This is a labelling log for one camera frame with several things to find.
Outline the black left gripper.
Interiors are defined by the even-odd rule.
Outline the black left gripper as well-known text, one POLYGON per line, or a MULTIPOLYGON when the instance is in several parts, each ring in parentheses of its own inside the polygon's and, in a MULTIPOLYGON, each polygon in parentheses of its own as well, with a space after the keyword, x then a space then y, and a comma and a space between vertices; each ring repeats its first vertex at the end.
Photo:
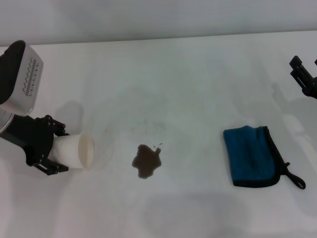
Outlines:
POLYGON ((48 159, 53 146, 53 135, 67 136, 65 124, 54 120, 50 115, 43 118, 15 115, 0 137, 22 148, 26 164, 35 167, 46 175, 56 175, 69 170, 65 165, 48 159))

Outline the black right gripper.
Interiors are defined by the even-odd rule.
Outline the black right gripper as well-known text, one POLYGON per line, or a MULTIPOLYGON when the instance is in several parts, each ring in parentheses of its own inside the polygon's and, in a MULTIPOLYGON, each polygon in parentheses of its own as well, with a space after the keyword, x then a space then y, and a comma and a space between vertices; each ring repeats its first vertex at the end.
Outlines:
POLYGON ((317 98, 317 78, 312 77, 298 56, 294 56, 289 64, 292 67, 290 74, 302 87, 303 94, 307 97, 317 98))

